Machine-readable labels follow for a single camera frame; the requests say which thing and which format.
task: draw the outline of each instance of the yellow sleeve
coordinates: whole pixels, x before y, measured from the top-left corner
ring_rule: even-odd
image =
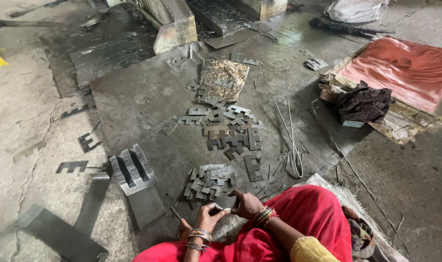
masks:
[[[292,262],[339,262],[312,236],[297,239],[290,250],[290,260]]]

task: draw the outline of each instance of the concrete floor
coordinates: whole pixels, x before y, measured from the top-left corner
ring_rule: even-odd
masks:
[[[44,4],[50,0],[30,0]],[[319,15],[328,1],[296,0],[303,11]],[[17,1],[0,1],[0,19],[15,9]],[[65,2],[56,8],[40,8],[20,21],[63,21],[69,12],[89,8],[85,3]],[[397,38],[442,47],[442,1],[399,0],[384,14],[381,24],[399,33]],[[55,174],[61,162],[89,160],[90,167],[107,160],[106,141],[101,127],[92,134],[104,143],[83,155],[77,138],[98,123],[91,96],[57,98],[43,47],[40,28],[5,27],[0,29],[2,57],[9,62],[0,68],[0,231],[32,203],[74,224],[91,179],[87,173]],[[50,123],[70,111],[72,103],[90,104],[88,112]],[[12,156],[44,141],[46,147],[14,164]],[[402,239],[415,261],[442,261],[442,129],[435,134],[417,136],[414,145],[398,146],[377,132],[370,134],[350,154],[349,160],[373,192],[389,219],[399,224]],[[331,170],[323,174],[334,181]],[[386,220],[353,177],[345,164],[339,165],[340,179],[364,203],[370,215],[388,236],[395,239]],[[112,179],[91,237],[106,247],[108,261],[129,261],[137,253],[135,235],[125,199],[115,178]],[[399,241],[394,241],[402,249]],[[59,261],[58,255],[43,243],[22,232],[0,237],[0,261]]]

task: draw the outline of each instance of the red tarp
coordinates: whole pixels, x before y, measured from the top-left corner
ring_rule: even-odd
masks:
[[[442,48],[383,37],[338,74],[370,87],[393,90],[393,96],[434,113],[442,100]]]

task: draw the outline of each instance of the white sack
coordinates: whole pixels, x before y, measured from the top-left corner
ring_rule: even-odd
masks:
[[[346,23],[373,22],[381,18],[388,0],[335,0],[325,10],[332,20]]]

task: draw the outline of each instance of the red clothing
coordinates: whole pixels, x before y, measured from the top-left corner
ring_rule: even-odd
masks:
[[[290,188],[267,201],[282,221],[306,236],[314,236],[340,262],[352,262],[351,230],[341,205],[329,190],[312,185]],[[133,262],[182,261],[185,241],[167,242],[151,247]],[[237,235],[237,240],[227,245],[212,242],[207,252],[202,252],[201,262],[288,261],[289,254],[274,236],[247,222]]]

